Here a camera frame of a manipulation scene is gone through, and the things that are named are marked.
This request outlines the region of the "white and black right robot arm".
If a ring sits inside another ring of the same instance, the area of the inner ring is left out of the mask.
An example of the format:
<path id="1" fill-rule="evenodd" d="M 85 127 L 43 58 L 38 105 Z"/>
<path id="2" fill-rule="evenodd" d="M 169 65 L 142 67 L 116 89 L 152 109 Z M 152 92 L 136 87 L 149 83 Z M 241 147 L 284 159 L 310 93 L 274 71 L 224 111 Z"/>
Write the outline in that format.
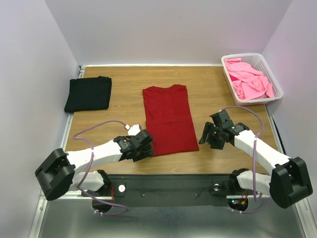
<path id="1" fill-rule="evenodd" d="M 225 143 L 244 151 L 258 162 L 267 174 L 255 170 L 239 169 L 229 176 L 228 189 L 232 193 L 252 190 L 254 199 L 268 195 L 281 208 L 288 208 L 313 193 L 307 165 L 300 157 L 290 158 L 259 139 L 243 123 L 234 123 L 225 109 L 210 116 L 206 122 L 200 144 L 222 150 Z"/>

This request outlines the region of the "red t-shirt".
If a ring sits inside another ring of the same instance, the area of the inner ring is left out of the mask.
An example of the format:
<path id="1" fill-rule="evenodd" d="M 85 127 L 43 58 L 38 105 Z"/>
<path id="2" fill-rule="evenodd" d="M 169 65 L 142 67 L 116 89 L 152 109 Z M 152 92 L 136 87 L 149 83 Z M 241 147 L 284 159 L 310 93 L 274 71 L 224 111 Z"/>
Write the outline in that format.
<path id="1" fill-rule="evenodd" d="M 146 129 L 154 137 L 154 155 L 198 151 L 186 86 L 151 86 L 142 93 Z"/>

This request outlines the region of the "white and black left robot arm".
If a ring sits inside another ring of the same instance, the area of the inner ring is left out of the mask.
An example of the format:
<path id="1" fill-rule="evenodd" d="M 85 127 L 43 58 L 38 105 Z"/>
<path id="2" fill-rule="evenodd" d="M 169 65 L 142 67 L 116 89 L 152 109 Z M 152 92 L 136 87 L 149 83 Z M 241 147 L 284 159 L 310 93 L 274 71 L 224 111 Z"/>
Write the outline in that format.
<path id="1" fill-rule="evenodd" d="M 64 152 L 58 148 L 36 169 L 35 176 L 48 201 L 56 200 L 68 191 L 77 190 L 80 180 L 93 166 L 122 160 L 133 162 L 154 154 L 152 135 L 145 129 L 135 135 L 118 136 L 115 139 L 80 151 Z"/>

